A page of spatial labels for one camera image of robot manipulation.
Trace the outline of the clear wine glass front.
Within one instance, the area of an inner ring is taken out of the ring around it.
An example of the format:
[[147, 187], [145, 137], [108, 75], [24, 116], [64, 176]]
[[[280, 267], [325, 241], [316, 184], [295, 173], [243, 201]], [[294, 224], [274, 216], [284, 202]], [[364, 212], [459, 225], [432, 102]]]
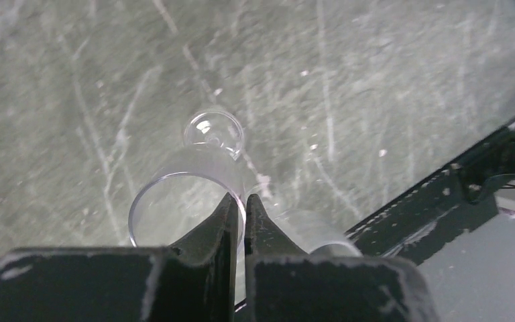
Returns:
[[362, 257], [360, 250], [326, 217], [314, 211], [287, 210], [274, 223], [302, 250], [312, 255]]

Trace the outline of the clear wine glass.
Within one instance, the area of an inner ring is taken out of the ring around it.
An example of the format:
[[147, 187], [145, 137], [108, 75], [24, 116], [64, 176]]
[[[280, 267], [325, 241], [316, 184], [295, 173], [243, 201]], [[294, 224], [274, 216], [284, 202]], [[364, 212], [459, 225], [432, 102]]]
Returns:
[[213, 105], [189, 118], [182, 141], [131, 204], [131, 244], [170, 245], [208, 219], [223, 197], [233, 197], [239, 247], [246, 220], [245, 185], [237, 164], [245, 147], [242, 124], [224, 107]]
[[362, 257], [360, 250], [326, 217], [314, 211], [287, 210], [274, 223], [302, 250], [312, 255]]

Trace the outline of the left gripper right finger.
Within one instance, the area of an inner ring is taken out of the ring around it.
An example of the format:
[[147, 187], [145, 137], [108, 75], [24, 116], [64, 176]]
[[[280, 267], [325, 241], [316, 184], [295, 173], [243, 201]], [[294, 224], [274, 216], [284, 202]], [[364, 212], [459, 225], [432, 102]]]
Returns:
[[418, 268], [403, 258], [307, 254], [247, 199], [246, 321], [438, 321]]

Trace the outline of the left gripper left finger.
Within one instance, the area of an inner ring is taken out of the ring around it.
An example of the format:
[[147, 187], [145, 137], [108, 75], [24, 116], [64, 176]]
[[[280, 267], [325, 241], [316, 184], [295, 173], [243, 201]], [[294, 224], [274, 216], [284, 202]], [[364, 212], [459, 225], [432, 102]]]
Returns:
[[235, 199], [177, 246], [18, 248], [0, 259], [0, 321], [232, 321]]

